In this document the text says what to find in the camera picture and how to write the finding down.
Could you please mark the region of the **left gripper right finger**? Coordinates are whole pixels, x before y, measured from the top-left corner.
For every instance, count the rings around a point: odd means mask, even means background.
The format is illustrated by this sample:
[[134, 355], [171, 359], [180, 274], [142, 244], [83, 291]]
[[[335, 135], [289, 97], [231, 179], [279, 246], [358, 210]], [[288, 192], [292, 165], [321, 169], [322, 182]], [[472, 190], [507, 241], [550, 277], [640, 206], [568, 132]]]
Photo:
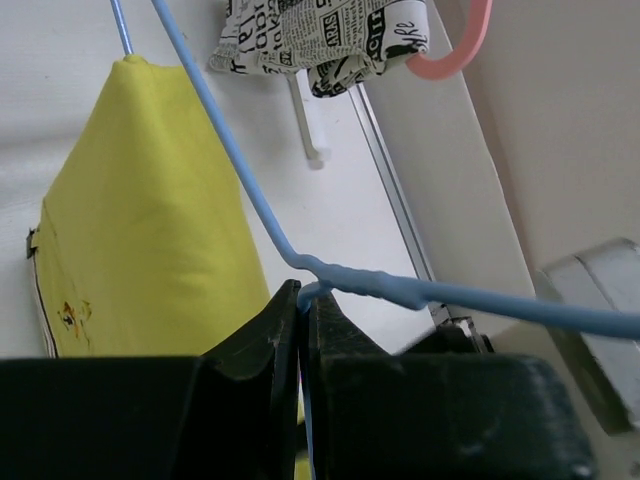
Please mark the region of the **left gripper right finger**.
[[594, 479], [569, 394], [544, 360], [379, 348], [332, 296], [308, 313], [310, 461], [318, 479]]

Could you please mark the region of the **light blue wire hanger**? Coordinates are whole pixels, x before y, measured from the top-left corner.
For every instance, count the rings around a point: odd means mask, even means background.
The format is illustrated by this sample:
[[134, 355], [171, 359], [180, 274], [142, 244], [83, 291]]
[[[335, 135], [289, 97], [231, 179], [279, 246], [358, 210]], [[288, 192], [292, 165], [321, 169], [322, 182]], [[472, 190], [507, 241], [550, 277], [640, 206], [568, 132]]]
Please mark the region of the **light blue wire hanger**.
[[317, 282], [307, 288], [309, 296], [319, 295], [333, 288], [344, 293], [388, 300], [411, 310], [421, 310], [429, 301], [434, 300], [544, 326], [604, 334], [612, 338], [639, 337], [639, 315], [636, 313], [589, 310], [464, 286], [399, 277], [382, 271], [328, 264], [310, 254], [297, 253], [286, 238], [257, 180], [246, 164], [168, 5], [157, 0], [152, 4], [272, 243], [285, 263], [317, 277]]

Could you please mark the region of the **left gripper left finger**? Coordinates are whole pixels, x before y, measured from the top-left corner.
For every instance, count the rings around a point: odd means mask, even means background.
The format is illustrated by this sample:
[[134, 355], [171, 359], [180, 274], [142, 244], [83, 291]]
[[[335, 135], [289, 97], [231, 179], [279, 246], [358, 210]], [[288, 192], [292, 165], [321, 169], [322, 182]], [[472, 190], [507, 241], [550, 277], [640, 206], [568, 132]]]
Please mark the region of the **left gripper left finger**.
[[290, 479], [296, 300], [200, 356], [5, 360], [5, 479]]

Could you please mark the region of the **yellow trousers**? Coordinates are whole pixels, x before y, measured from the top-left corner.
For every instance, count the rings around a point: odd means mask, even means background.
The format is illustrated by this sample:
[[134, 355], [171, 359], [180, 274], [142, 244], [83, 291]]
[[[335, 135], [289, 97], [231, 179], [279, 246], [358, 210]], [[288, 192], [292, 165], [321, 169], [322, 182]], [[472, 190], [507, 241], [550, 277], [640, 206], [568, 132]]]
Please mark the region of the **yellow trousers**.
[[203, 355], [273, 298], [185, 71], [115, 62], [28, 237], [47, 359]]

